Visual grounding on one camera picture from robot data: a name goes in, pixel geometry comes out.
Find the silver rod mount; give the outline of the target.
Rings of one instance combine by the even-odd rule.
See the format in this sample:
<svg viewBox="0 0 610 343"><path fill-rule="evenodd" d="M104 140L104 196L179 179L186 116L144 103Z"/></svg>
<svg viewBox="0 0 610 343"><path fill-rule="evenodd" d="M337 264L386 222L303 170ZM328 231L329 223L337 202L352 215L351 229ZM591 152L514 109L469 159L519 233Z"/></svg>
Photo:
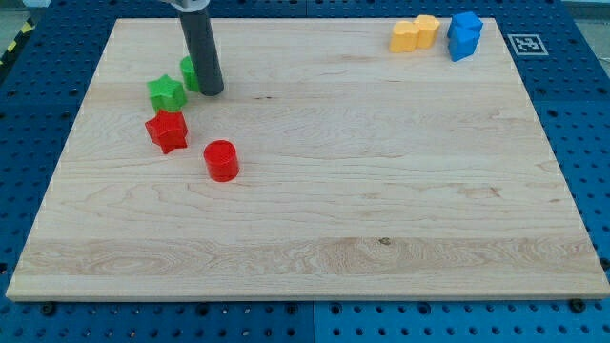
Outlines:
<svg viewBox="0 0 610 343"><path fill-rule="evenodd" d="M209 0L160 0L161 2L172 5L175 9L181 12L196 12L206 9L209 6Z"/></svg>

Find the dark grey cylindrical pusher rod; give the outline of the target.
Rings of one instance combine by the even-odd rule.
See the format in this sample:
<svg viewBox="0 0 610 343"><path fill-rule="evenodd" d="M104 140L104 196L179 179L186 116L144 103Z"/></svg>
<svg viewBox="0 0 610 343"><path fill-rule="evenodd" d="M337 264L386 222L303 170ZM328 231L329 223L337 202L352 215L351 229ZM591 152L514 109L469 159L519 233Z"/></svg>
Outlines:
<svg viewBox="0 0 610 343"><path fill-rule="evenodd" d="M219 95L224 81L208 9L181 12L179 19L199 91L206 96Z"/></svg>

